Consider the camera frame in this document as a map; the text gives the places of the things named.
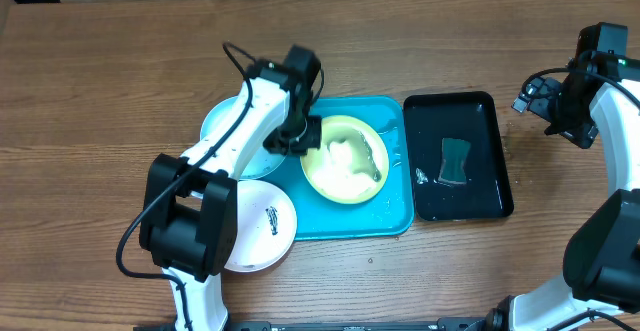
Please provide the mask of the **light blue plate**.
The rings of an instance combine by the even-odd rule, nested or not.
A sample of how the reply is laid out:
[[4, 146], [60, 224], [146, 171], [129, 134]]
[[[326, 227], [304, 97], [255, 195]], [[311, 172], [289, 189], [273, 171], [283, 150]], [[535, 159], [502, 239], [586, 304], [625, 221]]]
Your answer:
[[[235, 100], [236, 96], [227, 98], [209, 111], [201, 126], [200, 139], [206, 138], [219, 127], [219, 124], [226, 117], [226, 114], [231, 110]], [[260, 147], [243, 170], [241, 178], [263, 178], [275, 171], [284, 160], [284, 155], [271, 154], [263, 147]]]

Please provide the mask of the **yellow-green plate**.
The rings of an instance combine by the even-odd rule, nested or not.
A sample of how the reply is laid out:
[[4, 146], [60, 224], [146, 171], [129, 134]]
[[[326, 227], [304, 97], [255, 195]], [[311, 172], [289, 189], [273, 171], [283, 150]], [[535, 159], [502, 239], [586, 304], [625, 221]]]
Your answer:
[[376, 196], [390, 172], [387, 148], [367, 123], [346, 115], [321, 123], [321, 144], [300, 158], [303, 173], [320, 195], [340, 204]]

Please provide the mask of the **green scrubbing sponge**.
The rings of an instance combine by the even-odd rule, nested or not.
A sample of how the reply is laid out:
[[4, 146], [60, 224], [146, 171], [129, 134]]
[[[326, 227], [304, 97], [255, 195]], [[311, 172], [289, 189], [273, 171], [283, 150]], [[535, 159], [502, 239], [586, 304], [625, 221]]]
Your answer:
[[441, 167], [438, 176], [440, 183], [464, 185], [467, 183], [465, 164], [471, 143], [454, 138], [444, 138], [441, 142]]

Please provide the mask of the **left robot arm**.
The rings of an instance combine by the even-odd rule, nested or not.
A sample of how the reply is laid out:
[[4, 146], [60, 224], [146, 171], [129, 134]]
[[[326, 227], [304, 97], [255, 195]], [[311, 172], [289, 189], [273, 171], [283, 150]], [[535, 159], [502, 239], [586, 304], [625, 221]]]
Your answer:
[[294, 45], [281, 63], [259, 58], [240, 67], [241, 90], [218, 126], [179, 157], [159, 154], [147, 176], [144, 206], [124, 233], [160, 267], [177, 308], [174, 330], [223, 330], [229, 313], [220, 273], [238, 232], [240, 177], [259, 149], [303, 156], [321, 144], [311, 114], [323, 83], [313, 51]]

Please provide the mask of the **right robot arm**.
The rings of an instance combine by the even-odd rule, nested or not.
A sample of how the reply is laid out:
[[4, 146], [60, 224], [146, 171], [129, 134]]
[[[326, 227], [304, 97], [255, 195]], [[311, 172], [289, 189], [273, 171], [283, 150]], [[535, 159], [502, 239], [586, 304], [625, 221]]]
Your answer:
[[587, 149], [602, 143], [608, 197], [570, 238], [562, 273], [535, 290], [503, 299], [474, 330], [577, 330], [639, 311], [639, 62], [627, 57], [628, 29], [599, 22], [583, 28], [576, 53], [561, 68], [530, 75], [513, 109], [547, 121]]

